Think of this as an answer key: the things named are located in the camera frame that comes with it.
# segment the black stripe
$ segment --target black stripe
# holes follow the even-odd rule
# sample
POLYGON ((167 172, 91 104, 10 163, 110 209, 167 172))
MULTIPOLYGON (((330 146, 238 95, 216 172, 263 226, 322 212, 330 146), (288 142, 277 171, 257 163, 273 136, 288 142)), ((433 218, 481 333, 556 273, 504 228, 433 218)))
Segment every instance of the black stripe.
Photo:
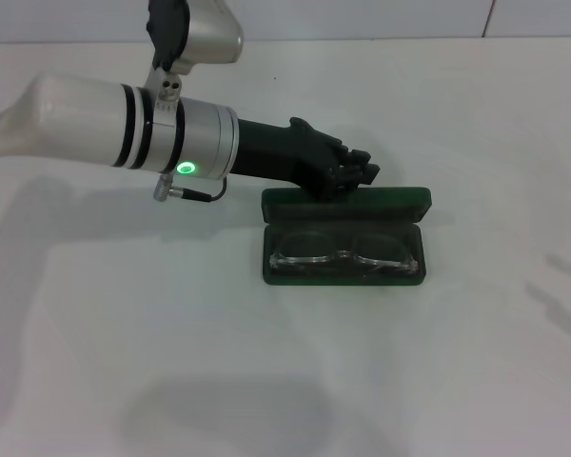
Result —
POLYGON ((144 105, 144 129, 142 130, 142 143, 137 157, 130 169, 140 169, 148 158, 148 150, 150 149, 150 140, 152 139, 152 123, 154 121, 154 111, 152 109, 152 98, 150 92, 145 88, 138 88, 142 95, 142 104, 144 105))
POLYGON ((131 153, 131 145, 133 144, 133 134, 135 133, 135 95, 130 86, 122 84, 125 90, 125 99, 127 100, 127 120, 125 121, 125 135, 123 136, 123 146, 118 159, 113 167, 122 167, 129 158, 131 153))
POLYGON ((175 166, 178 165, 180 155, 182 154, 182 145, 184 144, 184 132, 187 127, 186 117, 184 116, 184 105, 182 100, 178 103, 178 110, 175 113, 175 140, 173 141, 173 149, 167 167, 161 171, 163 174, 171 173, 175 166))

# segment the green glasses case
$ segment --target green glasses case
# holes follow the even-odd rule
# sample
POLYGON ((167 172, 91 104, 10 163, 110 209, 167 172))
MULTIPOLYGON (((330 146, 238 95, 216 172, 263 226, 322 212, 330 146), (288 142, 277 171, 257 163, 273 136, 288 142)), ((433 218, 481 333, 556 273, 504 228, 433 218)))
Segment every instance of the green glasses case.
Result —
POLYGON ((364 188, 332 202, 263 192, 263 276, 272 286, 417 286, 426 275, 425 188, 364 188))

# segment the eyeglasses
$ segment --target eyeglasses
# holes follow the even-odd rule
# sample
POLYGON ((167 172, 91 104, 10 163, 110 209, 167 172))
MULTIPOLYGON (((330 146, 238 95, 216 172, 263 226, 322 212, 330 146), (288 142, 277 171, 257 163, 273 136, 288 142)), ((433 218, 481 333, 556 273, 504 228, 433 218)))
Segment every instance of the eyeglasses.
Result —
POLYGON ((270 267, 280 268, 337 268, 351 267, 364 270, 391 270, 414 274, 419 263, 399 240, 381 234, 352 235, 338 239, 319 231, 289 234, 281 240, 270 257, 270 267))

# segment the case lid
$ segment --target case lid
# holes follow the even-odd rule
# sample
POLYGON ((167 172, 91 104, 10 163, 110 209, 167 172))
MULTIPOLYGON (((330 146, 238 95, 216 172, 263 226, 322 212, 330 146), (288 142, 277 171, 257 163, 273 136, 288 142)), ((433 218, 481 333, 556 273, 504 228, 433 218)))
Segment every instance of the case lid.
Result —
POLYGON ((263 215, 268 224, 322 221, 417 223, 431 208, 426 188, 363 188, 331 202, 317 202, 302 189, 267 189, 263 215))

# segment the lens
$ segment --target lens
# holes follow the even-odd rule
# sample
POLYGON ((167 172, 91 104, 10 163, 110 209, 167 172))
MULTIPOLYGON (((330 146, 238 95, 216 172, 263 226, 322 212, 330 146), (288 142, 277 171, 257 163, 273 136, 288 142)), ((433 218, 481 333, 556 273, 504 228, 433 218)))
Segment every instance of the lens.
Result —
POLYGON ((355 253, 364 259, 379 262, 412 261, 410 250, 399 240, 386 235, 365 235, 356 238, 355 253))
POLYGON ((332 239, 315 231, 288 235, 279 247, 279 253, 287 258, 327 257, 334 250, 332 239))

